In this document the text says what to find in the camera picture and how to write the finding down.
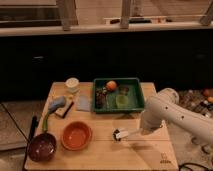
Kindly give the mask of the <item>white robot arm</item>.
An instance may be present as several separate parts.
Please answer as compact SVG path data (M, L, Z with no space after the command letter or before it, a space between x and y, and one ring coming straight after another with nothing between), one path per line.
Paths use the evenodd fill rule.
M172 88L151 95L141 114L141 133L150 134L160 128L163 120L167 120L213 145L213 119L182 108L178 103L179 95Z

